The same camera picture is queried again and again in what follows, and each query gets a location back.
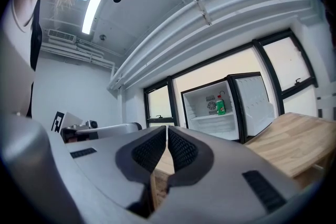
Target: open refrigerator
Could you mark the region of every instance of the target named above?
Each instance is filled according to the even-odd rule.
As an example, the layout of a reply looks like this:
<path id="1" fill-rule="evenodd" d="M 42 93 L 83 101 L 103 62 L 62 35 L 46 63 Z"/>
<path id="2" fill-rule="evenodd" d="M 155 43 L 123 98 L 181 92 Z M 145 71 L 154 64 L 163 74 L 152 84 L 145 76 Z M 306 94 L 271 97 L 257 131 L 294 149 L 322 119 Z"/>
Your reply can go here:
<path id="1" fill-rule="evenodd" d="M 187 128 L 242 144 L 275 118 L 260 72 L 230 74 L 181 95 Z M 217 114 L 218 95 L 225 104 L 224 115 Z"/>

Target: ceiling light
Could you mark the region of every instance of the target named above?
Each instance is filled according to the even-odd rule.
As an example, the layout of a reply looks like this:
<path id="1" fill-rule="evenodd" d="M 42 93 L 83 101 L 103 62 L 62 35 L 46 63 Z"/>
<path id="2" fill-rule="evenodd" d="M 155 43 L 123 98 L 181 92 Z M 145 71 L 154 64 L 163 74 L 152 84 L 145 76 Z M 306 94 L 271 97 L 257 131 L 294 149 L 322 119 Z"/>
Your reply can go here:
<path id="1" fill-rule="evenodd" d="M 86 10 L 84 23 L 83 23 L 83 29 L 82 32 L 85 34 L 90 34 L 91 25 L 94 19 L 94 16 L 96 14 L 97 8 L 99 6 L 101 0 L 90 0 L 88 9 Z"/>

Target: wooden table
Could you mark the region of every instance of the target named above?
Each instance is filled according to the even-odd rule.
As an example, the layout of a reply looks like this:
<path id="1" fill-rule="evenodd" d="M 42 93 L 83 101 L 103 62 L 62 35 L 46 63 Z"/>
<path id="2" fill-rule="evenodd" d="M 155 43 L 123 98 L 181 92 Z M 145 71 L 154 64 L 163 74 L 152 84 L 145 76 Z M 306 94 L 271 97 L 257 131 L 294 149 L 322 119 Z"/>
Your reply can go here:
<path id="1" fill-rule="evenodd" d="M 310 168 L 333 154 L 336 148 L 336 122 L 286 113 L 245 145 L 294 178 L 303 188 L 313 181 L 313 177 L 317 178 L 316 171 Z M 156 184 L 157 193 L 162 193 L 162 182 L 173 173 L 172 156 L 166 148 L 155 169 L 155 179 L 159 182 Z"/>

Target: bottle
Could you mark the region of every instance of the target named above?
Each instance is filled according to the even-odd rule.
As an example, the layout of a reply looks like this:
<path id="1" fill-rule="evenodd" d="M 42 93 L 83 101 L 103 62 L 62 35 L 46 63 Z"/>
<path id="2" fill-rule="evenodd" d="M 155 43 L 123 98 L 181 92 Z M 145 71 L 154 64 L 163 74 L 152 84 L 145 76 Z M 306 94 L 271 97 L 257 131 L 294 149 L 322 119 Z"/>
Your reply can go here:
<path id="1" fill-rule="evenodd" d="M 216 101 L 217 114 L 224 115 L 226 113 L 224 101 L 222 99 L 222 96 L 218 95 L 217 97 L 218 97 Z"/>

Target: door shelf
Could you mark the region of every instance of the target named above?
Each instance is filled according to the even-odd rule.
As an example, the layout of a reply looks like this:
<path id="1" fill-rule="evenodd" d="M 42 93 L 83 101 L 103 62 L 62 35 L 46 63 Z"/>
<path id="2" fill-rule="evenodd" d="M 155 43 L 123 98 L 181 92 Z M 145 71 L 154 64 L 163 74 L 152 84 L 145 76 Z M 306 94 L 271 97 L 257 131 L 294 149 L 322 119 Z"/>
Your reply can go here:
<path id="1" fill-rule="evenodd" d="M 194 117 L 191 120 L 192 121 L 206 120 L 206 119 L 219 118 L 219 117 L 224 117 L 224 116 L 229 116 L 229 115 L 233 115 L 233 112 L 231 111 L 231 112 L 228 112 L 224 115 L 214 114 L 214 115 L 207 115 L 207 116 L 199 116 L 199 117 Z"/>

